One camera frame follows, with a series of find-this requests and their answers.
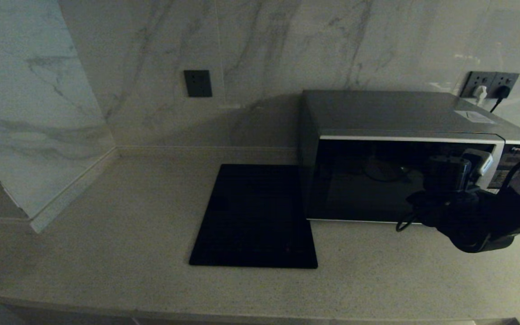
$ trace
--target microwave top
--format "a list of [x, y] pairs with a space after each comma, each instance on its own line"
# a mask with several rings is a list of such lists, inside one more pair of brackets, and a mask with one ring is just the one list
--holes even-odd
[[321, 139], [495, 135], [520, 144], [520, 127], [449, 93], [305, 90], [303, 105]]

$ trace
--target microwave window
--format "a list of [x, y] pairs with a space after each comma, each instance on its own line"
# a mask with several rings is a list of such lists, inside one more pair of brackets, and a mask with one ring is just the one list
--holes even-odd
[[492, 152], [493, 144], [323, 140], [316, 183], [326, 190], [322, 218], [396, 222], [410, 212], [407, 197], [423, 190], [431, 156], [460, 156], [466, 149]]

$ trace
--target label sticker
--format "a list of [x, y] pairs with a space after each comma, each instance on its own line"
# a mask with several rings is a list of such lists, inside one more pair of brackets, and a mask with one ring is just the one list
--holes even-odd
[[489, 123], [495, 124], [495, 121], [489, 119], [485, 115], [478, 113], [477, 111], [455, 111], [458, 115], [461, 115], [465, 119], [473, 123]]

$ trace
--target electrical outlet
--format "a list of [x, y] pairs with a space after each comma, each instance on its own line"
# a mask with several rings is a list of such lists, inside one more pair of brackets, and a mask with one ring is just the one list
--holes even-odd
[[493, 80], [495, 79], [496, 75], [497, 72], [471, 71], [469, 77], [467, 78], [467, 82], [464, 84], [463, 91], [460, 92], [460, 97], [473, 98], [473, 92], [478, 86], [486, 86], [487, 93], [491, 94], [490, 89], [493, 85]]
[[510, 72], [497, 72], [495, 78], [493, 79], [493, 83], [490, 87], [487, 87], [487, 98], [499, 98], [497, 91], [501, 86], [507, 86], [512, 90], [518, 77], [519, 74], [512, 74]]
[[212, 97], [209, 70], [184, 70], [188, 97]]

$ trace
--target white plug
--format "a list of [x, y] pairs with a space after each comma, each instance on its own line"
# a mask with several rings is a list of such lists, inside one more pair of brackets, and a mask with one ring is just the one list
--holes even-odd
[[487, 87], [486, 86], [478, 86], [473, 91], [473, 96], [477, 98], [477, 106], [481, 105], [483, 99], [487, 98]]

